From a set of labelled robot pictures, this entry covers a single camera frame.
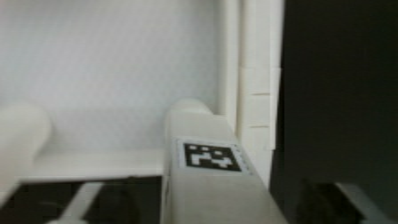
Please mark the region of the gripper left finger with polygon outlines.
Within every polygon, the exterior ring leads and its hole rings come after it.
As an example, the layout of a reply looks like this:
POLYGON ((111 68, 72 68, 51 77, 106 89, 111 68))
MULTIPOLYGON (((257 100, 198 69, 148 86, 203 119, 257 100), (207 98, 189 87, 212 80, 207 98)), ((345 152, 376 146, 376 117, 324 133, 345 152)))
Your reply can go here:
POLYGON ((81 186, 63 215, 47 224, 90 224, 84 220, 84 215, 90 211, 104 185, 104 182, 90 182, 81 186))

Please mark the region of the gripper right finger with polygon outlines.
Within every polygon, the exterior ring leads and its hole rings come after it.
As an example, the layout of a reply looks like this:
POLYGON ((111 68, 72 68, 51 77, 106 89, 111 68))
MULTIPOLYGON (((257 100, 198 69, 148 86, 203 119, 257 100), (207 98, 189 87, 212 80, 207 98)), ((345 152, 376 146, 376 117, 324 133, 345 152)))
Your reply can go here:
POLYGON ((306 181, 301 224, 392 224, 392 219, 354 184, 306 181))

